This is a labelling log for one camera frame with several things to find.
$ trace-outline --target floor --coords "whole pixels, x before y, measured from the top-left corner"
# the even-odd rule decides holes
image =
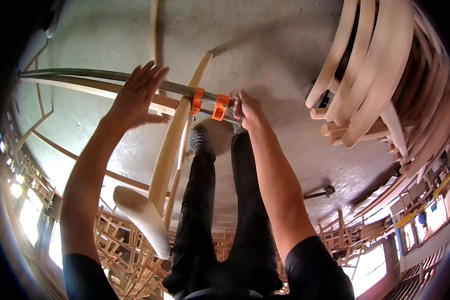
[[[245,88],[263,103],[304,192],[331,184],[335,194],[305,201],[312,224],[326,224],[392,164],[386,144],[359,142],[354,148],[330,146],[305,106],[307,85],[314,80],[332,45],[343,1],[323,0],[159,0],[159,59],[170,66],[168,80],[186,84],[203,54],[215,57],[201,87],[213,93],[237,93]],[[130,73],[149,61],[148,1],[70,1],[58,28],[39,59],[39,68],[91,68]],[[20,68],[44,45],[37,33],[22,57]],[[67,150],[79,154],[107,113],[112,100],[40,85],[45,112],[54,114],[37,131]],[[19,85],[14,105],[19,129],[27,131],[40,119],[33,83]],[[218,154],[216,168],[216,229],[233,228],[237,197],[230,162],[233,136],[226,122],[206,121]],[[150,183],[167,127],[150,125],[126,133],[115,149],[108,169]],[[33,156],[62,193],[74,161],[53,150],[36,136],[26,142]],[[192,153],[188,152],[174,206],[176,227],[187,184]],[[116,182],[105,178],[102,198],[113,207]]]

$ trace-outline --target black pants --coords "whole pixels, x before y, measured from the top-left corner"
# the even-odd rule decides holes
[[[163,286],[179,298],[207,288],[248,289],[262,296],[282,287],[270,220],[260,195],[248,133],[232,139],[238,224],[228,259],[216,259],[212,240],[215,155],[193,158],[172,252],[172,273]]]

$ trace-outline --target hand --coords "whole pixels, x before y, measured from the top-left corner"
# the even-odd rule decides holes
[[[250,97],[245,90],[241,90],[234,98],[233,117],[241,120],[243,128],[247,131],[265,120],[260,100]]]
[[[167,124],[166,118],[148,113],[155,92],[168,74],[168,67],[153,66],[151,60],[133,70],[105,117],[124,131],[149,123]]]

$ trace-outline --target black sleeve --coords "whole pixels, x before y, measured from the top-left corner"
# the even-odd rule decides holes
[[[88,256],[66,255],[63,258],[63,278],[70,300],[119,299],[108,283],[102,266]]]
[[[294,299],[355,298],[350,279],[317,236],[304,239],[288,253],[285,272]]]

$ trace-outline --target orange clamp jaw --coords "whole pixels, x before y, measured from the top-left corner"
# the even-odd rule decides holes
[[[193,96],[192,107],[190,114],[196,115],[200,112],[200,107],[202,106],[202,97],[204,96],[205,90],[201,87],[197,87],[195,95]]]
[[[215,110],[213,111],[212,119],[217,121],[222,121],[225,117],[225,112],[227,111],[227,106],[230,104],[231,96],[224,95],[222,93],[218,94],[217,102],[215,103]]]

